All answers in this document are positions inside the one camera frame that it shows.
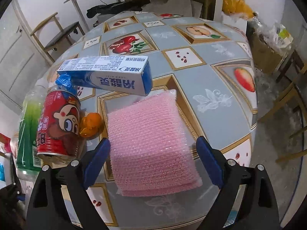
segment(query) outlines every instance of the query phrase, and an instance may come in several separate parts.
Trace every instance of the metal screw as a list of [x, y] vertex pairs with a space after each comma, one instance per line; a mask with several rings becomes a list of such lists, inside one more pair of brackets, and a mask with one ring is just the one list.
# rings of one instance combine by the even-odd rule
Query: metal screw
[[227, 163], [228, 163], [230, 166], [234, 166], [234, 165], [235, 165], [235, 160], [229, 159], [229, 160], [227, 161]]
[[258, 168], [259, 170], [264, 170], [264, 166], [263, 166], [262, 164], [258, 164], [258, 165], [257, 165], [257, 168]]
[[46, 171], [46, 170], [49, 169], [49, 166], [48, 165], [44, 165], [41, 169], [42, 169], [42, 171]]
[[73, 160], [70, 165], [73, 166], [73, 167], [76, 167], [77, 165], [79, 164], [79, 161], [78, 160]]

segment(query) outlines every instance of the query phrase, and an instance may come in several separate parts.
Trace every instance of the white door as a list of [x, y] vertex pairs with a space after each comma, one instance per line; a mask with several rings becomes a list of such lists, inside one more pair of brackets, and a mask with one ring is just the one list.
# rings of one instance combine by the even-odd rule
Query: white door
[[49, 67], [10, 4], [0, 18], [0, 101], [20, 114], [25, 95]]

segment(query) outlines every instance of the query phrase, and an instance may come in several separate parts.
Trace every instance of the pink sponge cloth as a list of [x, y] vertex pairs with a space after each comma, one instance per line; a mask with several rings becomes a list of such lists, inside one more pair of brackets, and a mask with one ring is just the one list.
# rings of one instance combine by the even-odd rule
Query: pink sponge cloth
[[108, 135], [113, 176], [124, 196], [157, 196], [202, 185], [175, 90], [109, 113]]

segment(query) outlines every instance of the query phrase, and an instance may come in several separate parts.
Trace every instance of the toothpaste box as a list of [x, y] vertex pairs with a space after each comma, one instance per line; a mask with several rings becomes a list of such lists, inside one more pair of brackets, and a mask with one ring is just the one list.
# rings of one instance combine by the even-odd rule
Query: toothpaste box
[[152, 88], [147, 56], [97, 56], [66, 60], [57, 71], [73, 85], [146, 96]]

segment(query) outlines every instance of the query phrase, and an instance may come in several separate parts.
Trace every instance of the white bottle cap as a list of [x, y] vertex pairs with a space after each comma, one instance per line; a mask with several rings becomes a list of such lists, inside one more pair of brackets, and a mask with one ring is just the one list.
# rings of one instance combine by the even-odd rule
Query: white bottle cap
[[40, 78], [38, 81], [36, 81], [35, 86], [40, 85], [45, 89], [48, 89], [48, 81], [46, 78]]

